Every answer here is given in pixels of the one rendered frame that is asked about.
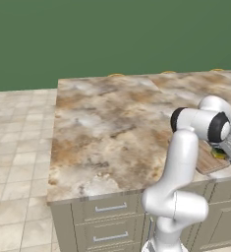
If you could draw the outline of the yellow green sponge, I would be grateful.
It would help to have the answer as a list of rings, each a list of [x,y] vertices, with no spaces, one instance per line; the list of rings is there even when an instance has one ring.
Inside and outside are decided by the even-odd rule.
[[[211,150],[211,154],[215,157],[215,158],[219,158],[219,159],[226,159],[227,155],[225,154],[225,152],[221,149],[218,148],[213,148]]]

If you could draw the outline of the wooden cutting board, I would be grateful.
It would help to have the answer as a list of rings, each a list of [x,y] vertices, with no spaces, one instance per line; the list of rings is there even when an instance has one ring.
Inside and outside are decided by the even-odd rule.
[[[211,147],[207,142],[200,141],[199,143],[199,158],[197,162],[197,171],[203,175],[213,173],[230,165],[227,159],[215,158],[211,154]]]

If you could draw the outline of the beige drawer front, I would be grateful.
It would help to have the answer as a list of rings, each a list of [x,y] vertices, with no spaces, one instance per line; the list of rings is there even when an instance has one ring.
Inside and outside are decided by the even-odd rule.
[[[107,211],[102,213],[97,213],[94,209],[95,206],[98,206],[99,208],[119,206],[124,202],[127,203],[127,209]],[[104,220],[123,215],[142,214],[144,212],[141,206],[141,197],[139,194],[73,203],[72,209],[75,224],[81,224],[88,221]]]
[[[210,204],[231,201],[231,180],[214,184],[208,202]]]
[[[76,225],[76,239],[79,252],[88,252],[106,247],[140,243],[144,229],[144,215],[132,215],[112,220],[95,221]],[[122,234],[129,236],[103,242],[93,242],[92,238]]]

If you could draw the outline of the beige cupboard door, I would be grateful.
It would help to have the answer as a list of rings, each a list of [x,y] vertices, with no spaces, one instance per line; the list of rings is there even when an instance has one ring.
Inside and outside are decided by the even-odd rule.
[[[231,201],[209,205],[206,220],[200,224],[191,252],[231,246]]]

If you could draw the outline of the beige kitchen island cabinet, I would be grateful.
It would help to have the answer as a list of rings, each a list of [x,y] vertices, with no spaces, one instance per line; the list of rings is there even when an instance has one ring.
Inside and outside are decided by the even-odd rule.
[[[217,182],[224,182],[231,180],[231,175],[220,178],[206,178],[202,181],[197,181],[186,187],[188,191],[195,192],[199,195],[204,196],[207,201],[211,194],[212,188]],[[84,201],[98,200],[116,196],[125,196],[125,195],[134,195],[139,194],[138,192],[133,191],[122,191],[119,194],[108,194],[103,192],[97,195],[94,199],[89,199],[87,197],[71,197],[67,200],[59,198],[57,200],[50,200],[48,204],[50,205],[52,217],[55,225],[55,230],[57,234],[57,239],[59,243],[59,248],[61,252],[79,252],[77,247],[76,239],[76,224],[73,219],[73,203],[79,203]],[[111,247],[106,247],[104,249],[95,249],[88,252],[140,252],[143,245],[146,243],[147,239],[153,235],[154,226],[156,223],[156,217],[143,212],[142,214],[134,215],[144,215],[144,229],[142,234],[142,240],[140,243],[116,245]],[[104,220],[93,220],[81,224],[91,223],[95,221],[107,221],[120,217],[126,217],[132,215],[123,215],[113,218],[108,218]],[[201,223],[195,223],[187,228],[185,228],[181,235],[182,243],[188,248],[191,252],[192,245],[194,243],[195,237],[197,235],[198,229]]]

